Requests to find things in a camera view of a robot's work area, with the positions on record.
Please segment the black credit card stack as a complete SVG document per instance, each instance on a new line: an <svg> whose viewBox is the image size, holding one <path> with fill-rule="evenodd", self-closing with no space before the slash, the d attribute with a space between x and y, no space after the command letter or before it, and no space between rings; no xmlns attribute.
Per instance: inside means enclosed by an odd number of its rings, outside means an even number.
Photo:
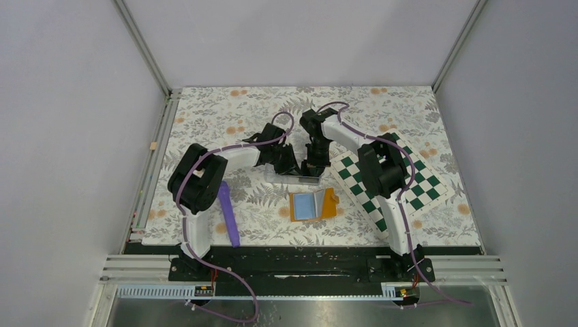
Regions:
<svg viewBox="0 0 578 327"><path fill-rule="evenodd" d="M319 185L320 184L320 177L319 176L299 176L298 182L304 185Z"/></svg>

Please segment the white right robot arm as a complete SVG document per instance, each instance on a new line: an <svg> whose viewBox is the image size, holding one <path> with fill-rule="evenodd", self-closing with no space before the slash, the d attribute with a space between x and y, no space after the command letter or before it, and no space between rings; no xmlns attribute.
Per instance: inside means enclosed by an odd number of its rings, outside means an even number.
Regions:
<svg viewBox="0 0 578 327"><path fill-rule="evenodd" d="M309 142L301 170L305 176L319 177L331 165L329 147L332 142L345 147L358 157L361 182L374 196L382 210L390 249L399 257L391 262L391 272L407 281L418 271L415 260L417 245L411 241L406 212L405 192L414 180L415 167L407 170L404 160L410 155L398 145L391 134L371 136L341 117L342 111L332 108L319 112L308 110L299 119Z"/></svg>

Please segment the clear acrylic card box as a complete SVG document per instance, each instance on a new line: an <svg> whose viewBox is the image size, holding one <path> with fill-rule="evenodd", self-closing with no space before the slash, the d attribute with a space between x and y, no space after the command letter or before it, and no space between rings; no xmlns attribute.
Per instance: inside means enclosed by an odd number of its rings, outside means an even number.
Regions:
<svg viewBox="0 0 578 327"><path fill-rule="evenodd" d="M299 176L282 176L278 175L274 171L274 166L271 164L266 164L264 169L264 179L268 183L277 183L284 185L304 185L298 182Z"/></svg>

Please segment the orange leather card holder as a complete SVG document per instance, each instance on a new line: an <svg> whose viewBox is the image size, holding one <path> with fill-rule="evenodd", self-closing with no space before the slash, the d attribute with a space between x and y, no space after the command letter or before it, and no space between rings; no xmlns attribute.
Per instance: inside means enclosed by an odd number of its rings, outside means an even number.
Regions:
<svg viewBox="0 0 578 327"><path fill-rule="evenodd" d="M308 193L291 193L291 222L330 219L337 216L339 197L332 187Z"/></svg>

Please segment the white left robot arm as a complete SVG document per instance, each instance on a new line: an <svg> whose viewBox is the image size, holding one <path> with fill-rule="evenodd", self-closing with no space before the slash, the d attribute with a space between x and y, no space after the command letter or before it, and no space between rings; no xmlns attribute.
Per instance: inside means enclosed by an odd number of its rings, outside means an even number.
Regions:
<svg viewBox="0 0 578 327"><path fill-rule="evenodd" d="M239 144L209 150L193 143L186 150L168 181L168 191L183 223L182 251L189 258L185 271L196 280L211 273L211 248L207 211L217 199L224 175L238 169L271 165L281 176L300 176L301 169L291 144L291 130L267 123L260 133Z"/></svg>

